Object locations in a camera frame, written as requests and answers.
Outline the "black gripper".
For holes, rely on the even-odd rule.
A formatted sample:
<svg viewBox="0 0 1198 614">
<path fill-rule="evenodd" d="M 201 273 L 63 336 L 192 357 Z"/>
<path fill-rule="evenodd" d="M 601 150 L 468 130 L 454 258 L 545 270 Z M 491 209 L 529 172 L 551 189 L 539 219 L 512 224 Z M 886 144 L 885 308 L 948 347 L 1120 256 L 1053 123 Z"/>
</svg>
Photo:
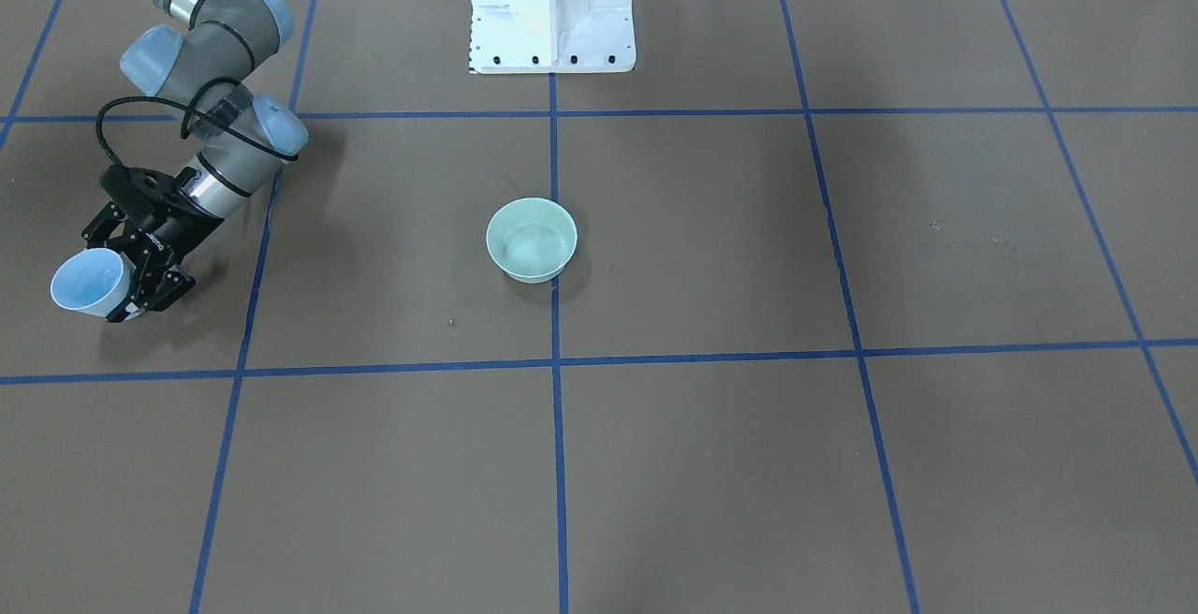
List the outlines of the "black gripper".
<svg viewBox="0 0 1198 614">
<path fill-rule="evenodd" d="M 117 285 L 122 299 L 107 312 L 108 323 L 164 312 L 189 293 L 196 278 L 184 273 L 183 259 L 223 223 L 176 189 L 145 193 L 132 186 L 120 193 L 120 206 L 104 205 L 81 239 L 87 250 L 117 253 L 128 276 L 128 285 Z"/>
</svg>

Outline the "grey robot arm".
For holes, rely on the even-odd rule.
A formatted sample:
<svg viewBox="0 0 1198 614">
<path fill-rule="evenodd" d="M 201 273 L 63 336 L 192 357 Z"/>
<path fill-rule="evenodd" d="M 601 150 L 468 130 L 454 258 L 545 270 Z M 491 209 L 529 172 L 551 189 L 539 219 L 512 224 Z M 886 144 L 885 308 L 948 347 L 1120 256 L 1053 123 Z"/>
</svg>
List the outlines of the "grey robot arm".
<svg viewBox="0 0 1198 614">
<path fill-rule="evenodd" d="M 288 107 L 246 86 L 294 35 L 284 0 L 149 1 L 184 31 L 155 26 L 121 55 L 137 96 L 111 99 L 93 120 L 109 200 L 81 231 L 84 250 L 49 285 L 58 308 L 110 323 L 162 312 L 187 294 L 196 280 L 184 273 L 184 257 L 309 139 Z M 125 165 L 111 148 L 109 113 L 137 103 L 175 111 L 180 135 L 200 144 L 179 174 Z"/>
</svg>

